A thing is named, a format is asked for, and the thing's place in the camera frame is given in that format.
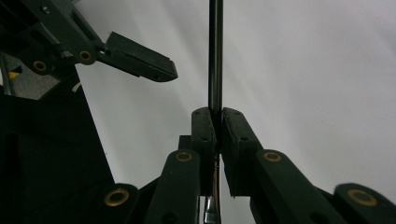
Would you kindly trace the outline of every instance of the thin black pole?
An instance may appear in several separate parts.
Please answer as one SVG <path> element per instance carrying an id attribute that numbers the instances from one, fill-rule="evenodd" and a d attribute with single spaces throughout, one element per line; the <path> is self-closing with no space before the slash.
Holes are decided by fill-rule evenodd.
<path id="1" fill-rule="evenodd" d="M 209 110 L 218 139 L 212 194 L 205 199 L 204 223 L 221 223 L 219 200 L 219 149 L 221 148 L 223 1 L 209 6 Z"/>

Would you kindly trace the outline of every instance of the brass ring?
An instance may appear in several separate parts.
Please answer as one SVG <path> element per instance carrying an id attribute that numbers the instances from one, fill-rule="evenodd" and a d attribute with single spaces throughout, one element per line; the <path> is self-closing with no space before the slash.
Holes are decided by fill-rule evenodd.
<path id="1" fill-rule="evenodd" d="M 190 161 L 192 160 L 192 155 L 188 152 L 179 152 L 176 154 L 176 159 L 178 161 Z"/>
<path id="2" fill-rule="evenodd" d="M 119 200 L 112 200 L 111 197 L 115 194 L 122 194 L 122 198 Z M 105 197 L 105 204 L 110 207 L 119 206 L 125 203 L 129 198 L 129 192 L 126 189 L 113 189 Z"/>
<path id="3" fill-rule="evenodd" d="M 46 64 L 41 61 L 35 61 L 33 67 L 39 72 L 45 72 L 47 70 Z"/>
<path id="4" fill-rule="evenodd" d="M 89 61 L 91 59 L 91 54 L 88 51 L 83 50 L 79 53 L 79 57 L 84 61 Z"/>
<path id="5" fill-rule="evenodd" d="M 376 198 L 367 193 L 364 190 L 361 189 L 350 189 L 347 192 L 347 196 L 352 199 L 355 203 L 359 203 L 362 205 L 366 205 L 366 206 L 376 206 L 378 204 L 378 201 L 376 200 Z"/>
<path id="6" fill-rule="evenodd" d="M 266 152 L 264 153 L 264 158 L 268 161 L 281 161 L 282 157 L 279 156 L 279 154 L 275 152 Z"/>

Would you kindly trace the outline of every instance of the white surface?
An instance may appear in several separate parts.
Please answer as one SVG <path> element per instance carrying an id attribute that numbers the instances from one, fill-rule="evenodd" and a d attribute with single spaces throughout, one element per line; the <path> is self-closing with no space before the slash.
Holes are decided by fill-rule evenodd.
<path id="1" fill-rule="evenodd" d="M 223 105 L 242 111 L 265 148 L 284 152 L 329 192 L 356 182 L 396 203 L 396 3 L 225 0 Z M 78 66 L 117 182 L 160 175 L 191 112 L 207 105 L 209 1 L 81 1 L 103 41 L 121 35 L 171 58 L 154 83 L 101 63 Z M 252 223 L 222 184 L 223 223 Z"/>

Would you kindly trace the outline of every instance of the black fabric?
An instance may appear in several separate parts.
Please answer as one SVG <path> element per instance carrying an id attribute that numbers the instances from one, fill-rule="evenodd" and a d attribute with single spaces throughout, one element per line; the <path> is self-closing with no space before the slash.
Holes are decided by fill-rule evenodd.
<path id="1" fill-rule="evenodd" d="M 0 94 L 0 223 L 78 223 L 114 184 L 78 83 L 41 101 Z"/>

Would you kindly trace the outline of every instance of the white backdrop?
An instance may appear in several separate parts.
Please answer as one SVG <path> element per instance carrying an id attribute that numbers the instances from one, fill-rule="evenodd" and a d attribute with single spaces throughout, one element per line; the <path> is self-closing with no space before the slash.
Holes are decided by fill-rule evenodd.
<path id="1" fill-rule="evenodd" d="M 106 41 L 115 31 L 171 58 L 154 83 L 101 63 L 78 66 L 117 182 L 160 175 L 191 112 L 207 105 L 209 1 L 96 0 L 77 7 Z M 396 203 L 396 2 L 224 0 L 223 105 L 265 148 L 316 186 L 355 182 Z M 253 223 L 222 182 L 223 223 Z"/>

